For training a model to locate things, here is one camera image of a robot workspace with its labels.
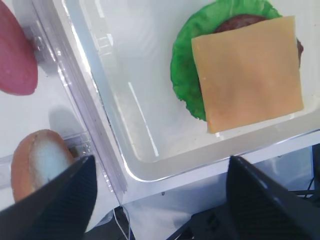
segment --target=burger patty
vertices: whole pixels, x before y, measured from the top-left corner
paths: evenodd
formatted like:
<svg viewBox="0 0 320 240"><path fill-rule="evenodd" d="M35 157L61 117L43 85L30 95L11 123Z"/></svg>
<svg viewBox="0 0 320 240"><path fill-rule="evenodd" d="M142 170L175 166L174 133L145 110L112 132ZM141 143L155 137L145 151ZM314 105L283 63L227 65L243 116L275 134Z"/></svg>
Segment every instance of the burger patty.
<svg viewBox="0 0 320 240"><path fill-rule="evenodd" d="M268 20L268 18L259 15L251 15L251 14L241 14L234 16L227 21L223 22L218 28L213 32L222 33L230 30L240 29L246 26L250 26L252 24L256 24L262 21ZM298 57L299 63L301 61L301 55L304 51L304 47L301 42L297 39L297 48L298 48Z"/></svg>

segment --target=plastic food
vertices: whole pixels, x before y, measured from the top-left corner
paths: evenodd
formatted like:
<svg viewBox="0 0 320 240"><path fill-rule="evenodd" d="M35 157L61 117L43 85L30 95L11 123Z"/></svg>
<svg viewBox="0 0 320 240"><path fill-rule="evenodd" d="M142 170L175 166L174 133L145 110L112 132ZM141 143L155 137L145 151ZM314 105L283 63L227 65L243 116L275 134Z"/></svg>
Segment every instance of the plastic food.
<svg viewBox="0 0 320 240"><path fill-rule="evenodd" d="M191 39L212 34L225 21L238 15L282 17L266 0L217 0L192 15L180 30L172 49L171 81L178 99L195 118L206 120L204 101L193 58Z"/></svg>
<svg viewBox="0 0 320 240"><path fill-rule="evenodd" d="M38 66L31 44L9 8L0 0L0 90L13 95L33 94Z"/></svg>
<svg viewBox="0 0 320 240"><path fill-rule="evenodd" d="M16 202L66 170L73 162L61 136L51 130L39 130L26 136L13 154L11 185Z"/></svg>
<svg viewBox="0 0 320 240"><path fill-rule="evenodd" d="M250 26L252 24L256 24L262 21L268 20L268 18L259 15L249 15L249 14L241 14L238 16L234 16L229 20L222 23L214 33L222 33L229 30L240 29L246 26ZM299 63L301 61L301 55L304 51L304 47L301 42L297 39L297 48L298 48L298 58Z"/></svg>
<svg viewBox="0 0 320 240"><path fill-rule="evenodd" d="M304 109L295 17L192 39L210 133Z"/></svg>

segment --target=cable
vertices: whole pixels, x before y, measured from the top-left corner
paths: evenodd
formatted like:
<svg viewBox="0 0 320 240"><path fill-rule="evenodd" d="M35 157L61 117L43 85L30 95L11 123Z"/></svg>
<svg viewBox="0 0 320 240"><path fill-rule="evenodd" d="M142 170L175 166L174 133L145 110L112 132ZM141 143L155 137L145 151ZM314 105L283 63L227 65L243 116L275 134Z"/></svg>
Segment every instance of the cable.
<svg viewBox="0 0 320 240"><path fill-rule="evenodd" d="M310 181L310 184L309 184L309 186L308 186L307 191L309 191L309 190L310 190L311 185L312 185L312 183L314 182L314 180L315 180L315 177L313 177L313 178L311 179L311 181Z"/></svg>
<svg viewBox="0 0 320 240"><path fill-rule="evenodd" d="M129 238L127 237L125 231L122 229L122 227L120 226L119 222L118 222L118 219L117 219L117 216L116 216L116 211L113 209L113 216L114 216L114 219L115 219L115 222L116 224L118 225L119 229L121 230L122 234L124 235L125 239L126 240L130 240L130 225L129 225Z"/></svg>
<svg viewBox="0 0 320 240"><path fill-rule="evenodd" d="M128 219L128 240L131 240L131 226L130 226L130 217L129 217L129 213L127 211L127 209L124 207L124 206L121 206L125 215L126 215L126 218Z"/></svg>

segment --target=black cable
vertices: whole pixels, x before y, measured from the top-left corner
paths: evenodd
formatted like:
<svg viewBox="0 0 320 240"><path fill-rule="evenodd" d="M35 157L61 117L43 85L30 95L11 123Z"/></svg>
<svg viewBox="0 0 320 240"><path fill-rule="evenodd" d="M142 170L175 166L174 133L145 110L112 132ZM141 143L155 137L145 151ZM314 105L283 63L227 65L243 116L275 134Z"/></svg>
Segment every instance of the black cable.
<svg viewBox="0 0 320 240"><path fill-rule="evenodd" d="M290 193L293 193L297 196L302 196L302 195L313 195L316 193L316 190L300 190L300 191L289 191Z"/></svg>
<svg viewBox="0 0 320 240"><path fill-rule="evenodd" d="M309 191L309 190L310 190L311 185L312 185L312 183L314 182L314 180L315 180L315 177L313 177L313 178L311 179L311 181L310 181L310 184L309 184L309 186L308 186L307 191Z"/></svg>

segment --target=white tray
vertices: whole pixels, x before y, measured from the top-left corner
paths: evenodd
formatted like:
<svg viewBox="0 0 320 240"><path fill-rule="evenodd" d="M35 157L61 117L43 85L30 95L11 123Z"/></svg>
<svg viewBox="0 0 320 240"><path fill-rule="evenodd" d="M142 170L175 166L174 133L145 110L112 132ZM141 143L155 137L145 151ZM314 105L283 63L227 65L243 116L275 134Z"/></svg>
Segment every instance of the white tray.
<svg viewBox="0 0 320 240"><path fill-rule="evenodd" d="M207 133L204 121L190 115L170 80L172 46L179 30L212 1L65 2L126 170L136 180L165 179L319 129L319 1L271 1L284 16L296 16L296 34L304 46L300 69L304 110L215 135ZM78 5L83 14L76 11Z"/></svg>

